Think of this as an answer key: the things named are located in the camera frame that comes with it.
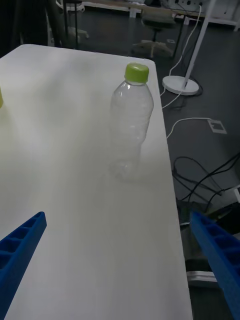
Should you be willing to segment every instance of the dark floor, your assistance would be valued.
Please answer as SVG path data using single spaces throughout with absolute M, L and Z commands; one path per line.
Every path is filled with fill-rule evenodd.
M 174 29 L 165 29 L 157 36 L 157 41 L 167 39 L 177 41 L 181 22 Z M 190 33 L 194 22 L 183 27 L 181 39 Z M 79 49 L 115 55 L 128 55 L 129 16 L 126 12 L 111 10 L 93 10 L 86 8 L 78 14 L 78 28 L 86 30 L 90 38 L 82 37 Z M 193 34 L 189 47 L 194 44 L 200 26 Z M 142 39 L 151 40 L 153 32 L 144 27 L 140 17 L 135 20 L 133 43 Z M 182 44 L 178 46 L 176 60 L 179 59 Z M 188 65 L 191 50 L 185 59 Z M 232 27 L 209 25 L 193 70 L 194 77 L 203 87 L 201 96 L 179 97 L 171 106 L 164 109 L 166 132 L 169 133 L 173 124 L 183 118 L 208 117 L 221 120 L 227 134 L 213 133 L 205 120 L 180 122 L 168 139 L 170 160 L 179 156 L 188 156 L 198 160 L 210 172 L 222 165 L 231 156 L 240 151 L 240 34 L 233 32 Z M 163 91 L 162 78 L 168 75 L 170 68 L 176 63 L 169 58 L 156 57 L 157 77 L 160 92 Z M 184 67 L 179 65 L 173 74 L 184 75 Z M 170 102 L 176 95 L 166 92 L 161 97 L 162 105 Z M 204 172 L 189 160 L 180 160 L 177 164 L 179 173 L 193 180 L 200 180 Z M 240 183 L 235 170 L 215 176 L 221 188 L 228 188 Z M 174 181 L 175 193 L 178 198 L 184 197 L 188 191 Z M 199 193 L 207 199 L 212 194 L 200 189 Z M 191 288 L 191 302 L 194 319 L 232 319 L 223 293 L 217 289 Z

